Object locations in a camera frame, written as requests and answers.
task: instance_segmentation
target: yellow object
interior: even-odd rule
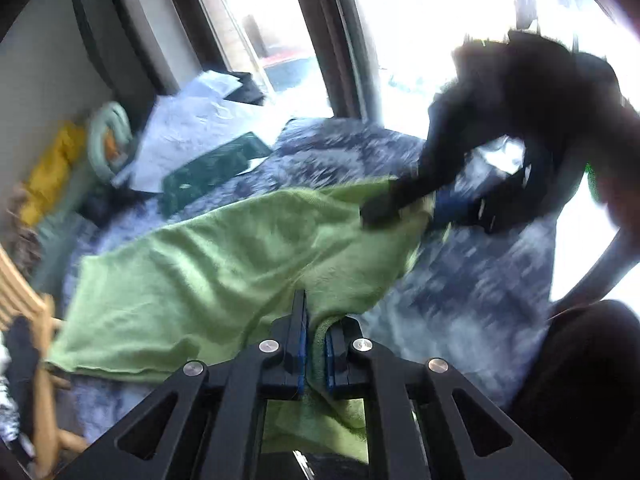
[[[34,227],[60,199],[73,163],[84,152],[86,131],[65,122],[53,144],[42,155],[24,186],[28,198],[20,209],[20,220]]]

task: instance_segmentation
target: bedspread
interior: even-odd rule
[[[87,223],[63,287],[68,304],[82,256],[113,250],[166,223],[179,222],[239,200],[293,186],[322,187],[399,174],[417,163],[422,140],[348,119],[292,120],[273,155],[165,221],[152,198],[120,214],[107,229]],[[454,185],[468,194],[495,173],[475,155]],[[439,356],[457,367],[498,405],[516,393],[546,330],[554,262],[556,217],[521,231],[489,237],[478,228],[425,233],[414,269],[359,317],[366,336],[403,358]],[[85,436],[93,442],[150,391],[74,377]]]

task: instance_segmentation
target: dark clothing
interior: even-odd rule
[[[640,475],[640,322],[601,301],[552,322],[509,416],[574,480]]]

